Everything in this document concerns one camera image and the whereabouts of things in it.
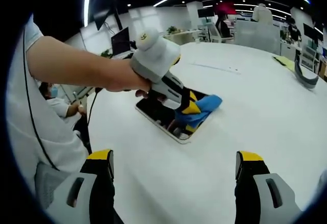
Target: face mask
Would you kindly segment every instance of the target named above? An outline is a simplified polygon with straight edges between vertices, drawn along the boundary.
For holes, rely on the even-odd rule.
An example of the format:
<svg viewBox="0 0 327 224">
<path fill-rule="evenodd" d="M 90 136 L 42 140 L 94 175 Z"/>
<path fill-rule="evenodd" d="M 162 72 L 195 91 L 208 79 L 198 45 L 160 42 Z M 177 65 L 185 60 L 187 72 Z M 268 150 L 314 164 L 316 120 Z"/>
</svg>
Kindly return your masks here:
<svg viewBox="0 0 327 224">
<path fill-rule="evenodd" d="M 51 97 L 57 97 L 57 95 L 58 95 L 58 88 L 53 86 L 51 88 Z"/>
</svg>

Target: white pillar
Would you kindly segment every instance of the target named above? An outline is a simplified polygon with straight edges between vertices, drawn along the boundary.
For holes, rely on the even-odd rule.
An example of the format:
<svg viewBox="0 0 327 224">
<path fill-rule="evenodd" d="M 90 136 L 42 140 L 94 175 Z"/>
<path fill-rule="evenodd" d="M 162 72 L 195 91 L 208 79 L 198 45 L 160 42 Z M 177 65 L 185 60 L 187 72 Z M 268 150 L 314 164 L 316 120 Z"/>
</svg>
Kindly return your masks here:
<svg viewBox="0 0 327 224">
<path fill-rule="evenodd" d="M 308 40 L 311 40 L 311 39 L 305 35 L 303 23 L 305 23 L 306 25 L 313 28 L 313 22 L 312 22 L 311 16 L 308 15 L 307 13 L 305 13 L 304 11 L 302 11 L 302 10 L 300 10 L 298 8 L 295 8 L 295 7 L 293 7 L 291 9 L 291 15 L 295 20 L 295 24 L 296 24 L 297 28 L 301 32 L 302 45 L 303 44 L 308 44 Z"/>
<path fill-rule="evenodd" d="M 188 8 L 188 12 L 190 15 L 192 29 L 198 29 L 198 25 L 202 25 L 202 22 L 200 21 L 198 15 L 198 10 L 203 9 L 203 3 L 194 1 L 187 3 L 186 7 Z"/>
<path fill-rule="evenodd" d="M 323 28 L 323 47 L 327 49 L 327 27 Z"/>
</svg>

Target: yellow sticker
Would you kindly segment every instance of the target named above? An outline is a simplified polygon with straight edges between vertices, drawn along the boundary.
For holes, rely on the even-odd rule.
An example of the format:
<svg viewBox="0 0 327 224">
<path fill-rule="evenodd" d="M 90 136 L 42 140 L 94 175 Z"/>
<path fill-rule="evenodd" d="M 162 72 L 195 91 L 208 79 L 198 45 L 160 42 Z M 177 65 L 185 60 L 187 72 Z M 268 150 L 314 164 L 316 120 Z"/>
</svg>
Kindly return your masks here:
<svg viewBox="0 0 327 224">
<path fill-rule="evenodd" d="M 102 151 L 97 151 L 94 152 L 92 154 L 90 154 L 87 159 L 103 159 L 103 160 L 107 160 L 108 158 L 108 154 L 111 150 L 110 149 L 105 149 Z"/>
<path fill-rule="evenodd" d="M 147 35 L 146 34 L 142 34 L 141 35 L 141 40 L 145 40 L 147 38 Z"/>
<path fill-rule="evenodd" d="M 263 158 L 255 153 L 239 151 L 242 154 L 243 161 L 263 161 Z"/>
</svg>

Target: wall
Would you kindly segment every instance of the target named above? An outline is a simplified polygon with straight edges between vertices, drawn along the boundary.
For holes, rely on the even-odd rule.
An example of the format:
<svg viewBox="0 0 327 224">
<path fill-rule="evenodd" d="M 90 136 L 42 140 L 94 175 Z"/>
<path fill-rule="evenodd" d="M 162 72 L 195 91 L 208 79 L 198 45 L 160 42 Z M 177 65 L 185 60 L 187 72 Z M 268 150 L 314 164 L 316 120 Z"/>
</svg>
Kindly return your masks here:
<svg viewBox="0 0 327 224">
<path fill-rule="evenodd" d="M 186 7 L 141 7 L 131 9 L 119 17 L 123 27 L 129 27 L 130 40 L 135 40 L 148 27 L 156 28 L 160 33 L 166 32 L 170 26 L 185 30 L 191 28 L 191 20 Z M 119 31 L 113 15 L 110 15 L 106 22 L 115 33 Z M 78 49 L 100 54 L 111 48 L 112 36 L 113 33 L 109 32 L 104 25 L 98 31 L 95 23 L 92 22 L 87 27 L 81 28 L 80 33 L 74 35 L 66 43 Z"/>
<path fill-rule="evenodd" d="M 199 25 L 202 25 L 202 21 L 199 18 L 198 10 L 203 9 L 203 3 L 194 1 L 186 4 L 189 12 L 192 29 L 197 29 Z"/>
</svg>

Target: potted plant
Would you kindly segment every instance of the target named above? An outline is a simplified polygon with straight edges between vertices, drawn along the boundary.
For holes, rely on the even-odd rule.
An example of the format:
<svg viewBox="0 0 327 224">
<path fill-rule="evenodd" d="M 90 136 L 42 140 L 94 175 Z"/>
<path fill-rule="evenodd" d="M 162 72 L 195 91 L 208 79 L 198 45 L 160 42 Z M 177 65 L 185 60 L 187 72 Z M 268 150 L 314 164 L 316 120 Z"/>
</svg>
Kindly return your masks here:
<svg viewBox="0 0 327 224">
<path fill-rule="evenodd" d="M 175 26 L 170 26 L 167 29 L 167 32 L 168 32 L 168 34 L 177 34 L 177 33 L 180 33 L 180 30 L 177 29 Z"/>
<path fill-rule="evenodd" d="M 105 58 L 111 58 L 112 53 L 109 53 L 109 49 L 106 49 L 104 52 L 100 54 L 100 56 L 105 57 Z"/>
</svg>

